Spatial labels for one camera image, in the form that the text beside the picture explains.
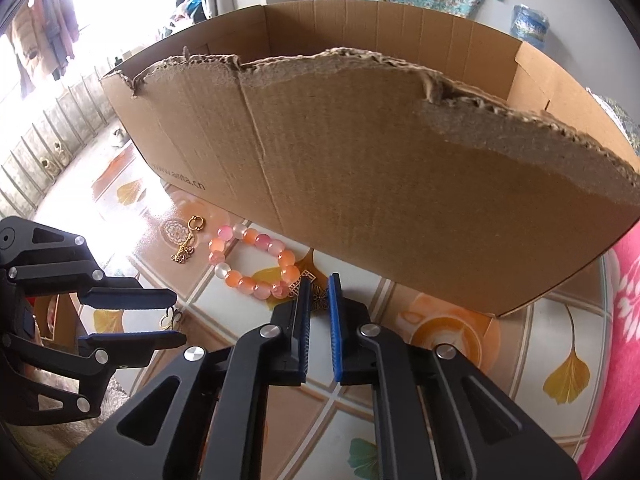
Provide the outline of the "oval rhinestone gold pendant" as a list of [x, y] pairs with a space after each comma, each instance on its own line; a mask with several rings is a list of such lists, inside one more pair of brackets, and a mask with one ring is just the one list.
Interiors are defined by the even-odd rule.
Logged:
[[193, 255], [194, 232], [183, 220], [168, 219], [160, 226], [160, 234], [167, 243], [173, 244], [176, 248], [171, 255], [171, 260], [175, 263], [186, 263]]

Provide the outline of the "gold ring earring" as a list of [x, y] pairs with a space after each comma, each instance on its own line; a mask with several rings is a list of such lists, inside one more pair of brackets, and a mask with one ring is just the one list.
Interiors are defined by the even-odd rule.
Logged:
[[198, 214], [194, 214], [189, 221], [186, 222], [186, 225], [191, 232], [200, 232], [205, 228], [206, 220]]

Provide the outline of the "gold butterfly charm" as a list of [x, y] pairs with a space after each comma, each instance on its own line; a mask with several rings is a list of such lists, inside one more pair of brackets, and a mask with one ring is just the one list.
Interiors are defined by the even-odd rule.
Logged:
[[181, 323], [182, 312], [176, 307], [169, 307], [166, 309], [163, 316], [160, 318], [161, 330], [175, 330]]

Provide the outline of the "patterned table cover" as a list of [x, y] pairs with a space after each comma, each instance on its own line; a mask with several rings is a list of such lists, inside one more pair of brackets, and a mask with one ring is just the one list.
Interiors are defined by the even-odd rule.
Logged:
[[94, 140], [36, 218], [88, 252], [62, 304], [132, 390], [61, 479], [576, 479], [608, 366], [599, 259], [476, 313], [246, 222]]

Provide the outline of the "pink floral blanket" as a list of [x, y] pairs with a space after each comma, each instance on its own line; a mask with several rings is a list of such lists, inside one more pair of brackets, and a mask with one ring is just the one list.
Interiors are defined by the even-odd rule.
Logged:
[[596, 475], [639, 408], [639, 229], [629, 231], [606, 256], [612, 271], [612, 346], [596, 422], [578, 460], [585, 479]]

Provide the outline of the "brown cardboard box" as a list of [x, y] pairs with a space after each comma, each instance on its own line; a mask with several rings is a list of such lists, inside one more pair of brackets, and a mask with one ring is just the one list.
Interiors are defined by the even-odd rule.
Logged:
[[191, 26], [102, 79], [165, 181], [480, 312], [529, 304], [639, 219], [639, 159], [541, 51], [405, 4], [300, 0]]

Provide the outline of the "blue water bottle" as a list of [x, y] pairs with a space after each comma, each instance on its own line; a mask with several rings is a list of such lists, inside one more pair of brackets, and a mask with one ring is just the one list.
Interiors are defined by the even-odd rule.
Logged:
[[548, 30], [548, 18], [540, 11], [524, 6], [524, 4], [517, 4], [513, 7], [510, 25], [511, 36], [528, 42], [542, 51]]

